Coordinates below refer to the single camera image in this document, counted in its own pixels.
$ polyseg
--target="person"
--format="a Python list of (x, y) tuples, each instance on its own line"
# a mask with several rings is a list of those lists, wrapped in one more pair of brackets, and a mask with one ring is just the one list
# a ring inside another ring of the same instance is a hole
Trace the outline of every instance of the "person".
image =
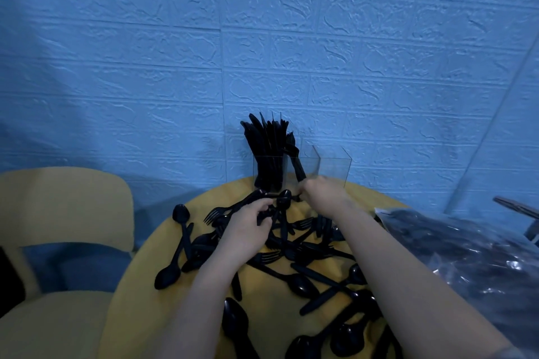
[[(362, 210), (343, 187), (318, 176), (301, 182), (299, 188), (301, 199), (339, 227), (406, 357), (523, 357), (475, 308)], [(213, 358), (227, 290), (238, 269), (266, 242), (271, 219), (263, 220), (261, 226), (256, 219), (272, 201), (258, 200), (232, 216), (165, 331), (155, 358)]]

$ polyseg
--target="person's left hand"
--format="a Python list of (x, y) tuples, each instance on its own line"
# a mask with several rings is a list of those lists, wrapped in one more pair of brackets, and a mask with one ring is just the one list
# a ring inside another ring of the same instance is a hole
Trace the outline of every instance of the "person's left hand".
[(273, 199), (260, 199), (232, 215), (215, 250), (219, 258), (239, 269), (262, 248), (270, 233), (271, 218), (266, 217), (257, 226), (257, 216), (272, 203)]

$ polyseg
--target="plastic bag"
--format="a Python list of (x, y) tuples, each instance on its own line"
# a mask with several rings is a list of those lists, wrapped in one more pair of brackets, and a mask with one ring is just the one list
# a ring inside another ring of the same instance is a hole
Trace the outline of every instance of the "plastic bag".
[(539, 358), (539, 248), (499, 227), (376, 209), (393, 237), (528, 357)]

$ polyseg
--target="yellow chair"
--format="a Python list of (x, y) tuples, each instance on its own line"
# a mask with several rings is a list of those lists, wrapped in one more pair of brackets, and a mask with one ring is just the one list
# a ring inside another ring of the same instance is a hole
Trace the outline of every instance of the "yellow chair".
[(19, 247), (103, 244), (131, 252), (133, 198), (118, 176), (50, 167), (0, 175), (0, 245), (25, 286), (26, 299), (0, 318), (0, 357), (95, 358), (112, 294), (41, 294)]

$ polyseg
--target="round wooden table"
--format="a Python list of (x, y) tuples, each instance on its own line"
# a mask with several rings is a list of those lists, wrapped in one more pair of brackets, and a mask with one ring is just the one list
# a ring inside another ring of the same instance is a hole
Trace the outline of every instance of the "round wooden table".
[[(371, 214), (374, 213), (375, 207), (406, 207), (397, 200), (354, 183), (347, 182), (346, 189), (350, 196)], [(203, 222), (213, 207), (233, 204), (252, 190), (252, 178), (239, 179), (216, 187), (187, 203), (191, 221), (195, 223), (191, 238), (213, 230)], [(290, 222), (315, 215), (306, 202), (293, 202), (287, 211)], [(99, 359), (145, 356), (155, 337), (175, 312), (196, 272), (182, 274), (176, 284), (162, 291), (154, 288), (154, 279), (159, 270), (170, 263), (181, 236), (181, 226), (170, 217), (154, 231), (135, 255), (120, 280), (108, 309), (99, 346)], [(335, 248), (350, 252), (345, 242), (336, 243)], [(185, 255), (182, 253), (180, 266), (184, 262)], [(309, 267), (340, 281), (348, 275), (348, 268), (352, 263), (341, 258), (329, 258), (314, 261)], [(284, 258), (273, 263), (271, 267), (285, 274), (294, 272), (290, 268), (290, 262)], [(262, 359), (284, 358), (286, 349), (297, 335), (318, 333), (350, 302), (346, 295), (339, 293), (311, 314), (300, 316), (299, 310), (307, 301), (294, 295), (283, 281), (247, 265), (239, 271), (239, 278), (243, 290), (241, 305), (249, 315), (249, 336)], [(327, 288), (317, 282), (315, 285), (320, 291)], [(367, 327), (366, 347), (355, 357), (370, 358), (384, 325), (384, 319), (379, 319)], [(236, 357), (232, 343), (222, 332), (216, 357)], [(327, 341), (322, 349), (322, 357), (335, 357)]]

